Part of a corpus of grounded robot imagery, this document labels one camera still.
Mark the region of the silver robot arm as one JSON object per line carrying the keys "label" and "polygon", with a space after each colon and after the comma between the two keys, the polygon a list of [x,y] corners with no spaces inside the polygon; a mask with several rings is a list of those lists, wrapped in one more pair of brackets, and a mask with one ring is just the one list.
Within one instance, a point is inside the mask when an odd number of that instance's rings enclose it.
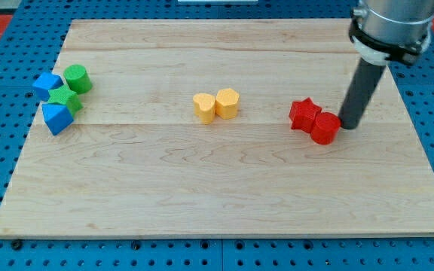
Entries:
{"label": "silver robot arm", "polygon": [[434,0],[359,0],[349,36],[372,65],[413,65],[430,45],[433,19]]}

